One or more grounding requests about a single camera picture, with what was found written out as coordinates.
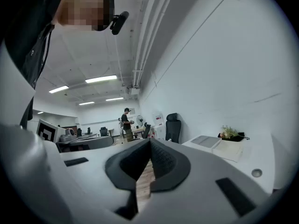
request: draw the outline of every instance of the office chair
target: office chair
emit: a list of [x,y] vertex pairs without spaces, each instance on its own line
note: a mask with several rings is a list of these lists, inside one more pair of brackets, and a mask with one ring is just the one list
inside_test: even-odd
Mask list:
[[100,129],[100,133],[101,133],[101,137],[103,137],[103,136],[108,136],[108,129],[103,129],[103,128],[101,128]]
[[150,125],[146,125],[146,128],[143,132],[142,138],[133,139],[132,141],[146,139],[148,137],[149,132],[150,132]]
[[178,143],[179,133],[181,131],[181,121],[177,120],[178,114],[173,113],[167,115],[166,119],[166,140],[171,139],[172,142]]
[[82,130],[79,128],[77,129],[77,137],[82,136]]

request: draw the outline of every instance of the office room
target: office room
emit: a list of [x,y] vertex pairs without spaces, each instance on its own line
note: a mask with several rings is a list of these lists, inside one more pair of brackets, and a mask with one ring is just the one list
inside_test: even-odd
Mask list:
[[0,51],[1,165],[28,220],[289,214],[299,39],[282,0],[33,1],[52,20],[29,48],[8,30]]

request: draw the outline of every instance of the white ceiling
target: white ceiling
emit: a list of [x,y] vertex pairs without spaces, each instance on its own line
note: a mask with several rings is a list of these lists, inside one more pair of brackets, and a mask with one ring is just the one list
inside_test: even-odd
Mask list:
[[[53,98],[76,104],[83,101],[101,103],[107,98],[129,98],[124,95],[124,90],[132,84],[133,59],[145,1],[114,1],[115,14],[129,12],[129,18],[116,36],[112,35],[109,28],[96,32],[56,25],[52,32],[48,59],[37,82],[36,95],[67,85],[70,87],[68,90],[51,94]],[[108,75],[116,75],[118,79],[96,84],[85,82],[86,79]]]

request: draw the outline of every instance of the black rubber pad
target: black rubber pad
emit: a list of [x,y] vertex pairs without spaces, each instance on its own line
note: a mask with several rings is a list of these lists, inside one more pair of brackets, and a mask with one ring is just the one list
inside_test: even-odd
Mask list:
[[216,183],[239,216],[244,216],[256,207],[229,178],[216,180]]
[[154,139],[143,139],[132,147],[113,155],[105,164],[105,172],[118,189],[131,191],[125,206],[115,211],[131,220],[137,213],[136,181],[151,159],[156,180],[151,192],[175,189],[189,175],[191,165],[186,156]]
[[78,158],[78,159],[64,161],[64,163],[67,167],[77,165],[77,164],[80,164],[83,162],[88,162],[88,159],[87,158]]

